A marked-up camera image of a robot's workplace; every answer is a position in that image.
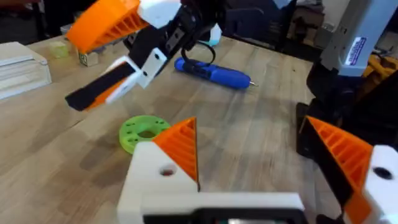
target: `screw hole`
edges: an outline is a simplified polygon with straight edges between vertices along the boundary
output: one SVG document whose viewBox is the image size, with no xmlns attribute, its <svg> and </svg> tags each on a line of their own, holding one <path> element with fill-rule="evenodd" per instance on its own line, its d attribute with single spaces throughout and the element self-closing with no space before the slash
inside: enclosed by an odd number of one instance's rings
<svg viewBox="0 0 398 224">
<path fill-rule="evenodd" d="M 177 171 L 177 167 L 174 164 L 169 164 L 166 166 L 163 166 L 160 169 L 159 174 L 164 176 L 164 177 L 170 177 L 171 175 L 174 175 Z"/>
<path fill-rule="evenodd" d="M 380 178 L 386 179 L 386 180 L 392 180 L 392 174 L 390 171 L 388 171 L 386 168 L 383 167 L 375 167 L 373 168 L 373 172 L 379 176 Z"/>
</svg>

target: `green 3d printed part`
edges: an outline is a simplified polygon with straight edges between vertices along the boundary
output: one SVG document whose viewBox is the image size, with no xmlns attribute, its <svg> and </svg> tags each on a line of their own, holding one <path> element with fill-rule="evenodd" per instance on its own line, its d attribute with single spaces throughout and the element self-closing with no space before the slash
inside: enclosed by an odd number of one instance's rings
<svg viewBox="0 0 398 224">
<path fill-rule="evenodd" d="M 168 122 L 156 116 L 135 116 L 128 119 L 121 126 L 119 141 L 124 150 L 133 154 L 137 143 L 151 141 L 156 135 L 169 127 Z"/>
</svg>

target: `white bracket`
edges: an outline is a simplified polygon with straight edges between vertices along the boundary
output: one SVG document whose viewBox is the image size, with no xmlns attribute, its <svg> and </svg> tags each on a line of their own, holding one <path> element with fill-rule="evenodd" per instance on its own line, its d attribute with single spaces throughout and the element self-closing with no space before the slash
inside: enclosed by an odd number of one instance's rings
<svg viewBox="0 0 398 224">
<path fill-rule="evenodd" d="M 180 7 L 180 0 L 141 0 L 138 14 L 150 25 L 160 29 L 174 19 Z"/>
<path fill-rule="evenodd" d="M 166 61 L 167 57 L 158 48 L 152 50 L 144 66 L 142 66 L 142 69 L 140 69 L 128 56 L 122 56 L 115 60 L 112 65 L 105 70 L 105 73 L 122 63 L 128 63 L 135 72 L 130 74 L 125 81 L 107 97 L 106 103 L 112 103 L 116 99 L 122 97 L 130 91 L 136 83 L 145 88 L 155 78 L 155 75 Z"/>
</svg>

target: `blue screwdriver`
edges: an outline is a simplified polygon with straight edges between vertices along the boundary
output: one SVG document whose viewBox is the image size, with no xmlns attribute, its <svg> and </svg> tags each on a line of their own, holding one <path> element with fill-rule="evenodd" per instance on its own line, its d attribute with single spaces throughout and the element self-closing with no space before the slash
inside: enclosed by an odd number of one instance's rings
<svg viewBox="0 0 398 224">
<path fill-rule="evenodd" d="M 250 77 L 243 72 L 213 64 L 207 65 L 205 62 L 199 62 L 197 60 L 190 59 L 190 63 L 186 63 L 184 59 L 180 57 L 176 59 L 174 67 L 180 72 L 185 72 L 234 89 L 245 89 L 249 87 L 249 85 L 257 86 L 251 81 Z"/>
</svg>

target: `small cube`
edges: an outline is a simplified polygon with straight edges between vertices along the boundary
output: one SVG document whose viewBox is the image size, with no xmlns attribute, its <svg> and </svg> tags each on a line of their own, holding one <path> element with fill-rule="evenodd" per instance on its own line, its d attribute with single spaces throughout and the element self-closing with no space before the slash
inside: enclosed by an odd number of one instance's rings
<svg viewBox="0 0 398 224">
<path fill-rule="evenodd" d="M 61 41 L 51 42 L 50 51 L 55 58 L 64 58 L 69 56 L 67 45 Z"/>
</svg>

